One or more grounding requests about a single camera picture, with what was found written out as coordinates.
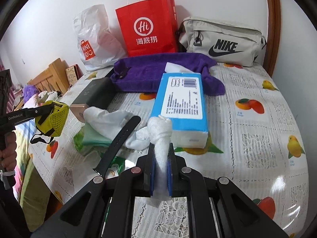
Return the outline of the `person's left hand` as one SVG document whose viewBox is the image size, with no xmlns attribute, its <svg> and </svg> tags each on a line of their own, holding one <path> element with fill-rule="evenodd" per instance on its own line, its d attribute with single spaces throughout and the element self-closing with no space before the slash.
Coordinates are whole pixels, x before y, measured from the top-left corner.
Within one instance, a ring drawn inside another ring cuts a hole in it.
<svg viewBox="0 0 317 238">
<path fill-rule="evenodd" d="M 7 135 L 6 138 L 7 146 L 6 148 L 1 151 L 1 158 L 2 158 L 2 166 L 7 171 L 12 171 L 15 169 L 17 165 L 17 153 L 16 153 L 16 134 L 15 132 L 11 132 Z"/>
</svg>

